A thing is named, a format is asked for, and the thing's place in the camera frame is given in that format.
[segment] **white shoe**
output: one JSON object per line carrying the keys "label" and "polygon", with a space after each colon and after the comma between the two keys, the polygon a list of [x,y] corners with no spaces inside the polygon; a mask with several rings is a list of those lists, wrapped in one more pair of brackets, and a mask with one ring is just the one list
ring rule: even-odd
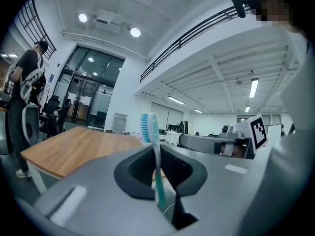
{"label": "white shoe", "polygon": [[19,178],[25,178],[26,175],[27,175],[28,177],[31,177],[31,176],[32,176],[31,173],[30,173],[30,171],[27,171],[27,172],[24,173],[21,169],[19,169],[18,171],[16,171],[16,172],[15,172],[15,175],[16,175],[17,177],[19,177]]}

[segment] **wooden table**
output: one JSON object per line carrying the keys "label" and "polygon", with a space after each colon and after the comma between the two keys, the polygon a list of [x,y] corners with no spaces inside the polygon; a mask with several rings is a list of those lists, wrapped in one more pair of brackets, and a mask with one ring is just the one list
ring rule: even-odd
{"label": "wooden table", "polygon": [[39,192],[43,193],[46,186],[39,171],[63,178],[92,159],[142,146],[134,136],[75,127],[23,151],[22,156]]}

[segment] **metal railing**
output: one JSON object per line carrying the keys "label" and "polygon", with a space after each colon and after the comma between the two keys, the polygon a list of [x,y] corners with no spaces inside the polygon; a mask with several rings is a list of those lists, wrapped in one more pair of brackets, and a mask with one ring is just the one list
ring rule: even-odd
{"label": "metal railing", "polygon": [[17,14],[24,30],[31,38],[33,43],[45,40],[48,43],[48,49],[45,52],[44,56],[49,59],[55,48],[54,44],[50,40],[47,32],[45,31],[43,24],[41,23],[34,0],[27,0],[26,3],[22,6],[22,8],[18,11]]}
{"label": "metal railing", "polygon": [[[250,8],[245,7],[246,14],[251,12]],[[140,78],[140,82],[142,82],[150,73],[152,73],[163,61],[165,61],[171,54],[175,53],[183,46],[207,32],[208,30],[228,22],[234,18],[238,18],[236,9],[234,6],[229,7],[223,11],[218,12],[217,14],[211,16],[210,18],[205,19],[189,31],[187,31],[184,35],[182,35],[179,39],[177,39],[173,44],[171,44],[142,74]]]}

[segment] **teal toothbrush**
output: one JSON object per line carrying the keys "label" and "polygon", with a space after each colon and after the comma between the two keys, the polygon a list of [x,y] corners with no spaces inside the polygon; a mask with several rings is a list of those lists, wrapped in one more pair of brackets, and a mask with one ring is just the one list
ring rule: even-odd
{"label": "teal toothbrush", "polygon": [[143,141],[152,143],[156,156],[156,188],[158,194],[158,204],[160,207],[165,206],[165,192],[161,175],[161,151],[159,147],[158,120],[154,113],[141,115],[140,129],[143,135]]}

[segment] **door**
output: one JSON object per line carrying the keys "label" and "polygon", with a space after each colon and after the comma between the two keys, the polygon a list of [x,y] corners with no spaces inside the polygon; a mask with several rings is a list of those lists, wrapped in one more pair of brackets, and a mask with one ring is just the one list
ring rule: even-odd
{"label": "door", "polygon": [[98,82],[73,76],[65,99],[71,100],[66,121],[87,126]]}

